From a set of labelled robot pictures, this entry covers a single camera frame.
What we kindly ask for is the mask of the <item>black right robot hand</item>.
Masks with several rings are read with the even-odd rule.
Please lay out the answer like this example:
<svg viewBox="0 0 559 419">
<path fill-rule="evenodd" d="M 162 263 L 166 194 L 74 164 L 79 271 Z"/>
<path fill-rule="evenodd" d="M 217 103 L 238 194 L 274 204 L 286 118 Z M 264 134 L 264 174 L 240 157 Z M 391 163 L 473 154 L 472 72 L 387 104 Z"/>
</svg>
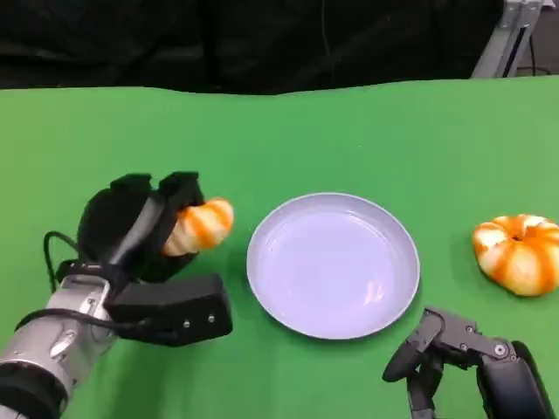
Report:
<svg viewBox="0 0 559 419">
<path fill-rule="evenodd" d="M 418 326 L 398 347 L 383 380 L 406 380 L 413 418 L 435 418 L 434 395 L 444 366 L 476 368 L 488 418 L 555 418 L 533 355 L 521 341 L 482 334 L 477 323 L 427 306 Z"/>
</svg>

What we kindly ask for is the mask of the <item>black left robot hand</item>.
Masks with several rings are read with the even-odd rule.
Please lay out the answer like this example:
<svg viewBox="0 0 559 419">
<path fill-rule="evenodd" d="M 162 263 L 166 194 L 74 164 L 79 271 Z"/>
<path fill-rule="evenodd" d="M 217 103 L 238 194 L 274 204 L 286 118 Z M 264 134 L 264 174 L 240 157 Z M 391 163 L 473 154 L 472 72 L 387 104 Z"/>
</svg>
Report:
<svg viewBox="0 0 559 419">
<path fill-rule="evenodd" d="M 133 279 L 162 283 L 195 254 L 165 256 L 163 247 L 181 210 L 201 205 L 196 171 L 178 171 L 151 184 L 149 174 L 128 174 L 87 203 L 79 221 L 79 249 L 92 262 L 112 265 Z"/>
</svg>

